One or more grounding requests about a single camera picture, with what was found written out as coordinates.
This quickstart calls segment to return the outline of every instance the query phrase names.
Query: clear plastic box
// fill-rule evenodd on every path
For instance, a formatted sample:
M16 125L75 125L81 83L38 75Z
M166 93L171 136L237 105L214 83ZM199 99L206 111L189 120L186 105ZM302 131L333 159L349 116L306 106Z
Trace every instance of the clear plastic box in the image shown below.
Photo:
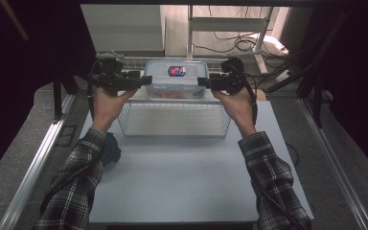
M209 76L206 63L191 60L150 60L145 75L152 76L146 89L155 100L200 100L205 87L198 86L197 78Z

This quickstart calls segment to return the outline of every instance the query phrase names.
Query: black controller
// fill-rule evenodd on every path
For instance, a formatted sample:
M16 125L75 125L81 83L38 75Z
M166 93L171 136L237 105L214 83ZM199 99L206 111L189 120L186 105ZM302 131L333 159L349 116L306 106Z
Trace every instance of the black controller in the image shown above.
M198 78L198 85L205 86L206 88L213 90L225 90L229 95L237 94L244 87L246 87L250 95L250 99L252 100L253 124L256 125L256 120L258 117L256 96L243 73L243 62L237 58L229 58L221 63L220 67L224 74L210 74L209 79Z
M118 96L118 91L139 89L143 85L151 84L152 76L140 76L140 71L122 72L124 64L116 59L102 61L102 73L98 78L98 85L109 95Z

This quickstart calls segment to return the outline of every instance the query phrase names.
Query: wrist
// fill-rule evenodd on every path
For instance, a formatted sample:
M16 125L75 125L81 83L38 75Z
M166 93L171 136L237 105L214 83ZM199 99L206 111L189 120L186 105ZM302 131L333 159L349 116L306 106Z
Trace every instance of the wrist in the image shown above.
M257 133L257 130L256 130L255 125L253 124L253 122L237 124L237 127L238 127L239 131L241 132L241 137L242 138Z
M92 123L92 127L99 129L100 131L102 131L103 133L107 133L107 131L110 128L109 123L103 123L101 121L96 121L94 120L94 122Z

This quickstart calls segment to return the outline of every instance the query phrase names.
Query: checkered shirt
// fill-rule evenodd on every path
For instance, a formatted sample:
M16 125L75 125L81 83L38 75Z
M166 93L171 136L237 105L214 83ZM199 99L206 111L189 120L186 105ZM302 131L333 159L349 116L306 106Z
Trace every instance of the checkered shirt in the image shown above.
M310 229L311 220L292 189L293 178L290 166L276 155L265 132L245 137L238 144L251 177L254 177L252 174L254 173L265 192L302 226ZM260 230L296 229L260 192L253 179L251 183L257 197L258 228Z
M99 129L89 128L65 164L54 175L47 194L94 157L99 157L104 145L104 133ZM102 173L103 164L99 161L68 182L50 199L34 229L88 229L95 188L101 181Z

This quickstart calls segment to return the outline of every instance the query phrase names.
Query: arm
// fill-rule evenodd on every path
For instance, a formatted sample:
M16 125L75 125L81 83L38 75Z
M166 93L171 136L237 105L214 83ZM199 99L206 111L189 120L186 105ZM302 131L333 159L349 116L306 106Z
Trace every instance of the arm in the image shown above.
M87 229L95 189L103 173L105 134L135 92L111 98L102 88L97 89L93 125L53 176L34 229Z
M275 153L265 132L257 132L252 122L253 110L245 89L236 95L213 91L226 113L241 132L238 142L257 198L259 229L296 229L269 201L262 190L295 218L305 229L311 221L292 189L293 178L289 165Z

